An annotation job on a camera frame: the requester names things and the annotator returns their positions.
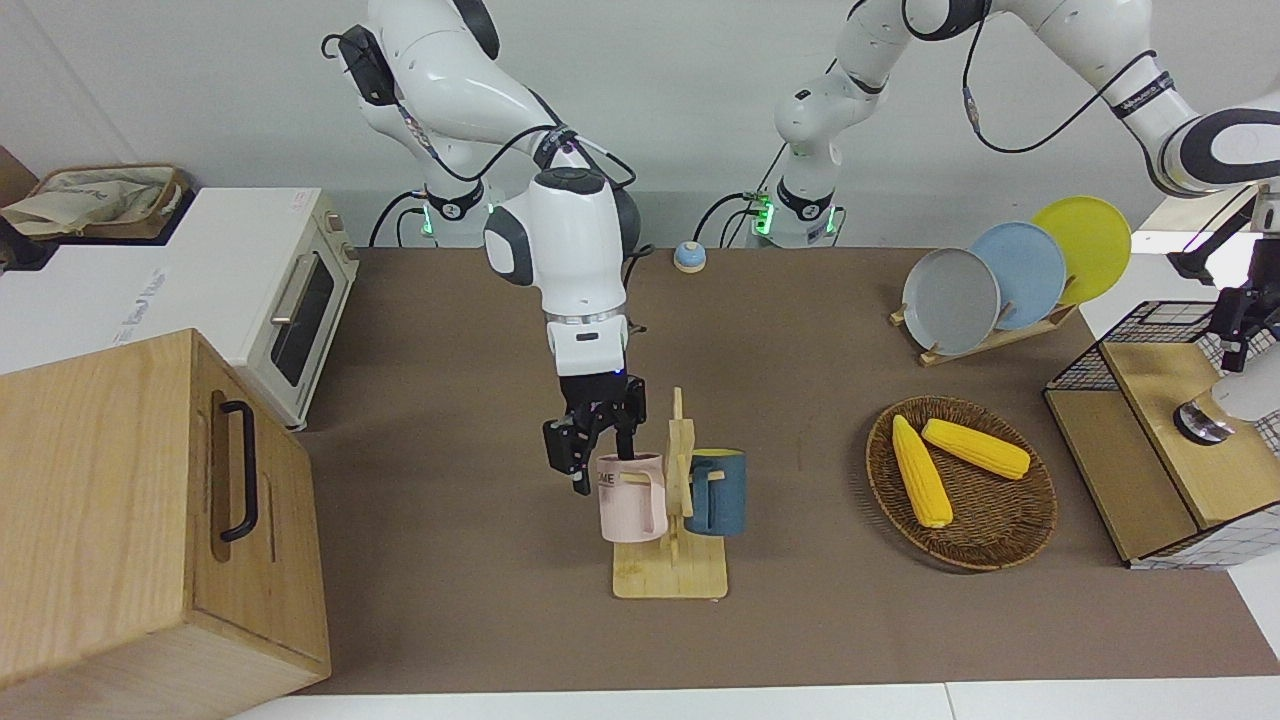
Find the blue plate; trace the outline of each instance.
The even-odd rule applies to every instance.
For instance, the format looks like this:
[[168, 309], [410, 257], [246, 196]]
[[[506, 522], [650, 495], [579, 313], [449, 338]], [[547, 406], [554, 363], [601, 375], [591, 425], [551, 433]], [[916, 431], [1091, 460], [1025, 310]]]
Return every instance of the blue plate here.
[[996, 323], [1001, 331], [1034, 325], [1062, 297], [1066, 260], [1053, 236], [1030, 223], [1004, 223], [984, 232], [969, 249], [991, 268], [1002, 302], [1014, 306]]

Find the corn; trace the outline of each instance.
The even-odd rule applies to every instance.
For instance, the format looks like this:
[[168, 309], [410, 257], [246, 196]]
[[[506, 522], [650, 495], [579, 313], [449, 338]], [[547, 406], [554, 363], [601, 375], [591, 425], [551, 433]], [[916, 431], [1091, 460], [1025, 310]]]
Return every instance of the corn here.
[[906, 497], [911, 500], [915, 520], [925, 528], [945, 528], [951, 524], [951, 501], [942, 487], [938, 469], [933, 466], [929, 450], [920, 436], [901, 415], [893, 416], [893, 455], [902, 473]]
[[1032, 465], [1032, 456], [1016, 445], [937, 418], [924, 424], [923, 436], [929, 445], [1010, 480], [1023, 479]]

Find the black handle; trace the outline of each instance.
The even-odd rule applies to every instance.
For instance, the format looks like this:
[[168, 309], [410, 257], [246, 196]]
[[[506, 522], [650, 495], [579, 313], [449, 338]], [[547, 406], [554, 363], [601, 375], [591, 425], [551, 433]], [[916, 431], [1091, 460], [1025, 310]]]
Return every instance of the black handle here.
[[244, 519], [239, 525], [218, 536], [223, 542], [236, 542], [257, 527], [257, 447], [253, 441], [253, 409], [243, 400], [228, 400], [218, 409], [228, 415], [241, 413], [244, 421]]

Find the oven window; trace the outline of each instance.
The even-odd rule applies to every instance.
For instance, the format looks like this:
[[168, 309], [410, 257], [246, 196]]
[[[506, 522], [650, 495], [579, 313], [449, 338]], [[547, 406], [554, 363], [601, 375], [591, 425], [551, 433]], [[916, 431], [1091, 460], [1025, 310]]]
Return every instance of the oven window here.
[[320, 333], [320, 324], [324, 322], [324, 311], [333, 297], [333, 274], [325, 266], [324, 260], [317, 256], [315, 273], [307, 290], [302, 296], [302, 306], [292, 324], [280, 328], [275, 336], [275, 345], [271, 347], [271, 363], [279, 368], [284, 379], [289, 384], [298, 387], [302, 378], [302, 369], [311, 356], [311, 346], [315, 345], [316, 334]]

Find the wooden base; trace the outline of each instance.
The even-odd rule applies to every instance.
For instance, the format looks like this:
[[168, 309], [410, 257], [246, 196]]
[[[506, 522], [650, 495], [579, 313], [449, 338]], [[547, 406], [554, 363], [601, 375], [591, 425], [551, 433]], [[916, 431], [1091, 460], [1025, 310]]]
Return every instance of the wooden base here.
[[[924, 352], [920, 354], [919, 363], [925, 368], [931, 368], [933, 365], [941, 365], [943, 363], [950, 363], [952, 360], [959, 360], [961, 357], [969, 357], [970, 355], [977, 355], [979, 352], [986, 352], [988, 350], [1004, 347], [1009, 343], [1018, 342], [1020, 340], [1027, 340], [1029, 337], [1036, 337], [1038, 334], [1044, 334], [1047, 332], [1056, 331], [1059, 327], [1062, 325], [1062, 323], [1066, 322], [1068, 318], [1071, 316], [1071, 314], [1075, 313], [1076, 307], [1078, 305], [1059, 305], [1057, 307], [1053, 309], [1052, 313], [1048, 314], [1048, 316], [1046, 316], [1043, 320], [1033, 325], [1028, 325], [1018, 331], [992, 331], [992, 333], [987, 336], [987, 340], [984, 340], [982, 345], [961, 355], [940, 355], [933, 348], [927, 348]], [[888, 316], [888, 322], [897, 327], [905, 325], [906, 323], [905, 313], [906, 313], [906, 305], [899, 307], [896, 313], [891, 314]]]
[[662, 539], [614, 544], [613, 594], [625, 600], [724, 597], [724, 538], [696, 536], [677, 523]]
[[685, 418], [684, 393], [672, 398], [667, 424], [667, 534], [641, 543], [613, 546], [613, 594], [637, 598], [721, 598], [728, 594], [724, 538], [690, 533], [694, 515], [689, 465], [694, 457], [694, 421]]

